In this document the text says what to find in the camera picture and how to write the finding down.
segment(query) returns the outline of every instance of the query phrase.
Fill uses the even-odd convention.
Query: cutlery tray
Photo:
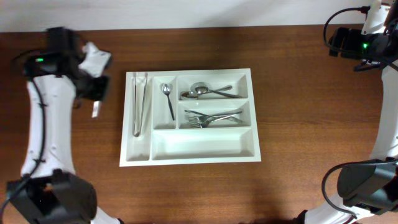
[[[147,75],[142,132],[138,137],[133,136],[133,72],[126,75],[120,166],[261,161],[250,69],[147,72]],[[231,90],[224,92],[242,98],[207,93],[197,100],[181,100],[180,92],[189,91],[196,82],[205,82],[211,90],[232,85]],[[169,97],[175,121],[160,88],[163,83],[172,87]],[[136,86],[139,123],[145,72],[136,72]],[[185,112],[215,114],[238,108],[243,112],[234,117],[240,123],[224,119],[199,129],[191,128],[188,122],[188,116],[199,115]]]

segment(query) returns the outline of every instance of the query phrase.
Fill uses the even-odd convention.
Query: utensil
[[[219,88],[215,91],[227,91],[227,90],[231,90],[231,89],[232,89],[232,86],[227,85],[227,86],[224,86],[223,88]],[[182,91],[180,93],[180,100],[197,100],[198,97],[199,97],[198,93],[196,93],[194,91]]]
[[[205,94],[205,93],[216,93],[216,94],[219,94],[219,95],[222,95],[222,96],[227,96],[227,97],[230,97],[230,98],[242,98],[241,96],[238,96],[238,95],[233,95],[233,94],[229,94],[229,93],[222,93],[222,92],[219,92],[217,90],[210,90],[207,87],[206,83],[203,83],[203,82],[194,83],[191,86],[191,91],[194,92],[194,93],[198,93],[198,95],[202,95],[202,94]]]
[[[167,96],[167,99],[169,101],[170,113],[172,114],[172,118],[173,118],[173,121],[174,121],[175,119],[174,119],[173,106],[172,106],[172,102],[170,101],[170,97],[169,97],[171,91],[172,91],[172,87],[171,86],[169,86],[166,83],[162,84],[162,92]]]
[[[197,114],[197,115],[200,115],[200,116],[209,116],[207,114],[199,113],[199,112],[192,111],[192,110],[184,110],[184,111],[187,112],[187,113],[193,113],[193,114]],[[229,117],[229,118],[226,118],[226,119],[230,120],[230,121],[237,122],[239,124],[243,123],[243,121],[241,119],[238,119],[238,118],[235,118],[235,117]]]
[[[226,119],[231,116],[240,114],[242,112],[243,112],[243,109],[240,108],[240,109],[237,109],[234,111],[213,114],[210,116],[188,117],[188,121],[189,121],[189,123],[191,123],[191,128],[206,128],[211,122],[219,121],[221,119]]]
[[[137,77],[136,77],[136,73],[133,73],[133,82],[134,82],[134,108],[133,108],[133,119],[132,119],[132,135],[134,135],[134,137],[138,137],[141,134],[141,130],[142,130],[142,119],[144,118],[144,106],[145,106],[145,95],[146,95],[146,91],[147,91],[147,82],[148,82],[148,73],[145,73],[145,85],[144,85],[144,94],[142,95],[142,107],[141,107],[141,119],[139,122],[139,130],[138,132],[136,132],[136,109],[137,109]]]

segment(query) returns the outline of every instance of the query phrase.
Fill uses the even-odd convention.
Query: wooden table
[[[329,168],[368,158],[382,104],[381,72],[354,73],[358,61],[329,57],[322,28],[81,32],[112,52],[114,63],[100,117],[91,119],[88,101],[73,111],[77,174],[95,186],[106,212],[132,224],[275,223],[320,205]],[[40,46],[43,34],[0,34],[1,200],[6,181],[19,176],[29,131],[25,79],[9,72],[9,60]],[[127,71],[223,68],[251,68],[262,162],[119,167]],[[395,218],[388,213],[361,223]],[[25,221],[9,206],[5,223]]]

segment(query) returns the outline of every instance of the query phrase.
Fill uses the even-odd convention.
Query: spoon
[[[172,114],[172,118],[173,118],[173,121],[174,121],[173,106],[172,106],[172,102],[170,101],[170,97],[169,97],[171,91],[172,91],[171,86],[169,86],[169,85],[166,84],[166,83],[163,83],[163,84],[162,84],[162,92],[167,96],[167,99],[168,99],[168,101],[169,101],[170,113]]]
[[[224,86],[223,88],[219,88],[215,91],[226,91],[226,90],[231,90],[232,86],[231,85],[227,85]],[[182,91],[180,93],[180,99],[181,100],[197,100],[199,97],[198,93],[193,92],[193,91]]]
[[[191,86],[191,91],[198,93],[198,95],[202,95],[202,94],[206,94],[206,93],[217,93],[219,95],[227,96],[227,97],[230,97],[230,98],[242,98],[241,96],[238,96],[238,95],[222,93],[222,92],[219,92],[217,90],[209,90],[207,85],[205,83],[203,83],[203,82],[194,83]]]

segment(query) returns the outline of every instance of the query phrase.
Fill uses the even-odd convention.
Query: brown wooden surface
[[[77,174],[99,205],[126,223],[248,223],[291,219],[323,203],[336,164],[367,159],[376,140],[381,73],[328,56],[322,26],[81,32],[112,52],[111,88],[99,119],[73,111]],[[44,46],[42,34],[0,34],[0,199],[25,158],[29,101],[9,60]],[[119,167],[127,71],[251,68],[262,162]],[[336,175],[328,183],[335,192]],[[394,214],[361,223],[394,223]],[[5,223],[25,223],[9,206]]]

